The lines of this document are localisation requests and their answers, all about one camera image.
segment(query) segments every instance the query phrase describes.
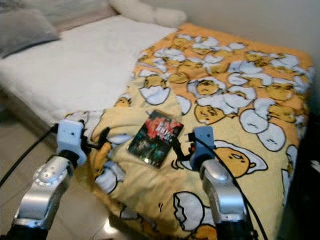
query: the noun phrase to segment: white bed sheet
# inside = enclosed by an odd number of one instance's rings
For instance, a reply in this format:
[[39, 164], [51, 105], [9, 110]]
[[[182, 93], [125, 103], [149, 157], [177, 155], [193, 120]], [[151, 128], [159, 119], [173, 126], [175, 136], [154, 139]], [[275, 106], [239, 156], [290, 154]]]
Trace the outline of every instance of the white bed sheet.
[[141, 50], [175, 28], [113, 16], [0, 60], [1, 85], [47, 124], [65, 113], [113, 107]]

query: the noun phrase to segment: blanket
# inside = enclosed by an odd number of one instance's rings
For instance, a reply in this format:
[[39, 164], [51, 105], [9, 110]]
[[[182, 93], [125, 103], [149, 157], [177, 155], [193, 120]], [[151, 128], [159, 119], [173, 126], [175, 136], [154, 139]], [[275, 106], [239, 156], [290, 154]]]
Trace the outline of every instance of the blanket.
[[114, 108], [67, 116], [83, 120], [92, 142], [111, 128], [110, 143], [93, 150], [76, 177], [113, 214], [153, 239], [216, 239], [209, 199], [189, 161], [179, 161], [171, 149], [155, 168], [127, 151], [153, 110], [184, 125], [178, 139], [185, 155], [186, 134], [212, 126], [216, 154], [275, 239], [314, 75], [303, 52], [186, 23], [141, 53]]

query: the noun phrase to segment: robotic hand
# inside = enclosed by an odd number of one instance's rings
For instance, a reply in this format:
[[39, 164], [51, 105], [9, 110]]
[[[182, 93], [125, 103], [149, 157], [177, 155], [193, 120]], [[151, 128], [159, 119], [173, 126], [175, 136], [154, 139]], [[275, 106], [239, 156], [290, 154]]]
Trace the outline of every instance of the robotic hand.
[[218, 240], [258, 239], [242, 192], [227, 168], [215, 160], [213, 128], [195, 128], [189, 141], [195, 143], [190, 165], [199, 171], [203, 190], [209, 197]]
[[[106, 130], [102, 134], [104, 142], [109, 132], [108, 128]], [[5, 240], [47, 238], [75, 168], [85, 163], [89, 147], [99, 148], [88, 144], [83, 133], [84, 125], [81, 122], [65, 119], [59, 123], [57, 155], [36, 170], [31, 188], [23, 196]]]

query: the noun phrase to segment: black cable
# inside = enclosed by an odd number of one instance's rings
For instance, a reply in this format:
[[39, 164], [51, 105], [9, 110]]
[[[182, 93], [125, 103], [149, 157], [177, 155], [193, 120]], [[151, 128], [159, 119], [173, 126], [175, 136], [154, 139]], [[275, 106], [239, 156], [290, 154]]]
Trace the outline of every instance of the black cable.
[[250, 203], [249, 200], [247, 199], [247, 197], [246, 197], [246, 195], [244, 194], [244, 192], [242, 191], [242, 189], [241, 189], [238, 181], [236, 180], [236, 178], [234, 177], [234, 175], [230, 172], [229, 168], [228, 168], [228, 167], [226, 166], [226, 164], [221, 160], [221, 158], [220, 158], [206, 143], [204, 143], [202, 140], [200, 140], [200, 139], [197, 138], [197, 137], [194, 137], [194, 138], [195, 138], [195, 140], [196, 140], [197, 142], [199, 142], [199, 143], [202, 144], [206, 149], [208, 149], [208, 150], [210, 151], [210, 153], [212, 153], [212, 154], [218, 159], [219, 163], [228, 171], [228, 173], [229, 173], [230, 176], [232, 177], [232, 182], [233, 182], [233, 184], [239, 189], [239, 191], [240, 191], [240, 193], [241, 193], [241, 195], [242, 195], [242, 197], [243, 197], [243, 200], [244, 200], [245, 204], [248, 205], [249, 208], [251, 209], [252, 214], [254, 215], [254, 218], [255, 218], [255, 220], [256, 220], [259, 228], [260, 228], [260, 231], [261, 231], [261, 233], [262, 233], [263, 238], [264, 238], [265, 240], [267, 240], [267, 239], [268, 239], [267, 234], [266, 234], [266, 232], [265, 232], [265, 230], [264, 230], [264, 227], [263, 227], [263, 225], [262, 225], [262, 223], [261, 223], [261, 221], [260, 221], [260, 219], [259, 219], [259, 217], [258, 217], [258, 214], [256, 213], [256, 211], [254, 210], [253, 206], [251, 205], [251, 203]]
[[51, 127], [42, 137], [40, 137], [32, 146], [30, 146], [19, 158], [18, 160], [12, 165], [9, 171], [6, 172], [4, 177], [0, 181], [0, 188], [2, 185], [7, 181], [13, 171], [18, 167], [18, 165], [22, 162], [22, 160], [43, 140], [45, 139], [50, 133], [55, 133], [58, 131], [58, 124], [55, 124]]

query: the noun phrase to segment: book cover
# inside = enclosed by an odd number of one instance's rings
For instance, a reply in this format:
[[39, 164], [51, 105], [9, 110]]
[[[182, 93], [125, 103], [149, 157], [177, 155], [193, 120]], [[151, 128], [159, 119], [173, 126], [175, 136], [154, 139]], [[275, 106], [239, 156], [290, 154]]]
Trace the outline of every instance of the book cover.
[[154, 167], [160, 168], [184, 125], [170, 116], [153, 111], [128, 147], [128, 151]]

